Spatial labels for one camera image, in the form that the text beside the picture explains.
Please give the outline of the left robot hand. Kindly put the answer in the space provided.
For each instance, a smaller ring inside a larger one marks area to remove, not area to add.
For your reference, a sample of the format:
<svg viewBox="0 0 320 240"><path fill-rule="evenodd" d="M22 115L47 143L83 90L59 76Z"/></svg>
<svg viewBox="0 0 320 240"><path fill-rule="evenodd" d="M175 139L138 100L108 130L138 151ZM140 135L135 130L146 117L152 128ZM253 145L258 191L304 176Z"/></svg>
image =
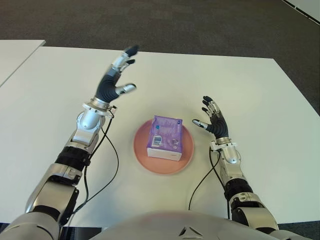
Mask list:
<svg viewBox="0 0 320 240"><path fill-rule="evenodd" d="M110 103L123 94L134 91L137 87L133 83L117 86L122 72L135 63L131 57L138 53L139 46L134 45L125 49L109 66L97 87L95 97L103 102Z"/></svg>

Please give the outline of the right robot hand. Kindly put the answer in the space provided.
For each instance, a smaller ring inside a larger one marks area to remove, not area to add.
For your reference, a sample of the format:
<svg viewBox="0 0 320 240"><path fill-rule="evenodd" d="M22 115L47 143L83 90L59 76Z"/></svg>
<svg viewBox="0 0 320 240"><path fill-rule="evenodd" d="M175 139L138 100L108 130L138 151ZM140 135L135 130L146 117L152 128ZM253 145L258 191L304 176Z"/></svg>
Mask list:
<svg viewBox="0 0 320 240"><path fill-rule="evenodd" d="M210 123L198 119L193 119L192 123L213 134L216 139L228 138L228 125L217 103L209 96L203 96L202 103L205 107L201 109L208 115Z"/></svg>

